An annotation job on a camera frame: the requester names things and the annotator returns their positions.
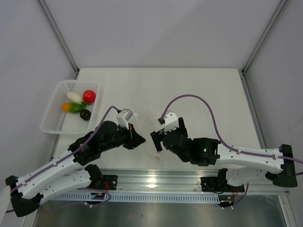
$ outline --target red tomato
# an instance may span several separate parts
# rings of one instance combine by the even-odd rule
[[[87,90],[83,93],[83,100],[86,103],[93,103],[95,102],[96,99],[96,93],[93,92],[92,90]]]

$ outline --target tomato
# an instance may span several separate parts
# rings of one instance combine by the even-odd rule
[[[65,112],[69,112],[69,113],[79,113],[81,112],[82,110],[85,109],[84,106],[80,105],[80,104],[77,104],[77,103],[64,103],[63,106],[62,106],[62,109],[65,111]]]
[[[96,93],[92,90],[87,90],[83,93],[83,100],[86,103],[94,103],[96,100]]]

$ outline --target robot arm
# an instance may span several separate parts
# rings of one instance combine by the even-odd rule
[[[72,189],[88,186],[98,189],[103,176],[96,165],[88,165],[74,175],[62,176],[100,158],[102,152],[119,146],[134,149],[144,143],[145,139],[128,122],[132,114],[128,109],[120,111],[117,115],[119,125],[111,121],[104,121],[96,134],[79,152],[73,153],[93,132],[77,139],[61,156],[34,172],[23,177],[8,177],[6,185],[12,189],[11,203],[16,215],[18,217],[27,215],[49,198]],[[28,179],[34,175],[36,177],[29,181]]]
[[[294,162],[275,158],[278,156],[293,157],[292,148],[289,145],[282,145],[276,149],[256,149],[230,145],[239,151],[234,152],[216,139],[188,138],[183,118],[178,118],[171,111],[166,112],[164,120],[160,123],[165,124],[164,129],[151,133],[158,152],[162,151],[160,142],[163,142],[163,146],[167,150],[176,154],[183,162],[190,162],[193,165],[234,164],[249,167],[220,170],[218,177],[211,179],[213,184],[211,187],[207,185],[203,188],[203,184],[209,183],[207,180],[210,180],[203,177],[202,180],[205,180],[202,181],[203,191],[211,191],[210,188],[216,188],[216,192],[232,192],[233,187],[264,180],[271,180],[274,185],[281,187],[297,187]],[[272,157],[252,156],[243,154],[241,151],[272,155]]]

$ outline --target white table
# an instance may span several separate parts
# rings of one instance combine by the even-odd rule
[[[102,99],[94,125],[111,105],[119,109],[129,108],[137,115],[131,118],[136,131],[146,138],[146,143],[135,150],[120,147],[102,153],[94,162],[102,169],[209,170],[232,167],[199,167],[181,162],[167,150],[157,153],[150,133],[162,127],[157,119],[168,102],[182,94],[195,94],[209,103],[226,142],[259,148],[237,69],[83,68],[78,80],[101,83]],[[217,138],[210,113],[201,101],[183,98],[170,109],[184,118],[189,137]],[[116,122],[116,112],[112,111],[107,120]],[[61,135],[55,157],[81,136]]]

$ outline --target dark purple vegetable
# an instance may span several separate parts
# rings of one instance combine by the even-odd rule
[[[80,112],[80,118],[82,118],[85,121],[89,121],[91,116],[91,112],[89,110],[82,110]]]

